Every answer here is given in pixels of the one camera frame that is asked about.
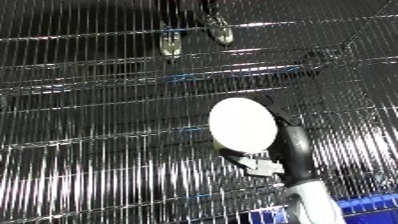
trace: wire grid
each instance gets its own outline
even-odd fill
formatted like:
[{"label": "wire grid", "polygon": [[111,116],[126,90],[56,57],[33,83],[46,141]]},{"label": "wire grid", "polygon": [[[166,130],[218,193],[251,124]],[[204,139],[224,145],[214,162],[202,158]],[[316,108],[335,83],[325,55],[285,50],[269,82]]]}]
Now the wire grid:
[{"label": "wire grid", "polygon": [[242,94],[303,121],[334,197],[395,192],[397,1],[219,1],[228,48],[185,1],[175,64],[153,2],[2,5],[1,223],[227,223],[283,204],[278,179],[211,150],[211,107]]}]

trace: shoe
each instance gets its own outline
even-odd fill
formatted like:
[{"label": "shoe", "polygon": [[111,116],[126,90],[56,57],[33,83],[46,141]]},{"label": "shoe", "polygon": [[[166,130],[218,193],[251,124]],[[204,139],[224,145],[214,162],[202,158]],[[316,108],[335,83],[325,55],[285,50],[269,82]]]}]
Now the shoe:
[{"label": "shoe", "polygon": [[209,29],[210,36],[223,46],[230,45],[233,40],[232,29],[225,19],[219,14],[210,15],[205,12],[196,13],[197,21]]},{"label": "shoe", "polygon": [[176,59],[181,56],[181,34],[173,31],[165,24],[162,25],[159,43],[160,53],[170,59]]}]

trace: metal grating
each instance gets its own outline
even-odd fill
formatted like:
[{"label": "metal grating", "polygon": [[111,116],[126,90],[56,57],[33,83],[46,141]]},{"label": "metal grating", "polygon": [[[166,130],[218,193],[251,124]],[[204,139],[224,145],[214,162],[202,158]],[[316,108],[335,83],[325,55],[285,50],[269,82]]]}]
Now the metal grating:
[{"label": "metal grating", "polygon": [[283,203],[278,179],[211,150],[208,112],[239,94],[304,122],[336,198],[396,192],[395,0],[219,1],[228,48],[186,0],[175,64],[151,1],[0,2],[0,223],[226,223]]}]

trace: dark background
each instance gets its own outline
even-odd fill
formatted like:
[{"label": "dark background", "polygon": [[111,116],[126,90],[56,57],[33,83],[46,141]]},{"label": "dark background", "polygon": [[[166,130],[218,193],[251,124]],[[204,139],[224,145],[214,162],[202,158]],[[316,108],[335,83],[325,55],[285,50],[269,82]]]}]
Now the dark background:
[{"label": "dark background", "polygon": [[[278,180],[243,177],[211,150],[211,107],[243,93],[303,121],[333,196],[391,191],[361,182],[396,178],[397,4],[374,16],[386,2],[220,1],[225,48],[187,1],[184,54],[168,64],[151,2],[1,0],[0,221],[225,223],[282,203]],[[276,69],[369,19],[315,76]]]}]

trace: white round object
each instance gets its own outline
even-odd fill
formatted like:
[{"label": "white round object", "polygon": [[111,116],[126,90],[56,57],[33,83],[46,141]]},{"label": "white round object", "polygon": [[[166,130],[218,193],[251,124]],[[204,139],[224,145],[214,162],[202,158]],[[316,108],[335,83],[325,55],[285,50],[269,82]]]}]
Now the white round object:
[{"label": "white round object", "polygon": [[260,153],[275,140],[278,128],[272,114],[246,98],[220,101],[210,112],[210,132],[224,147],[242,153]]}]

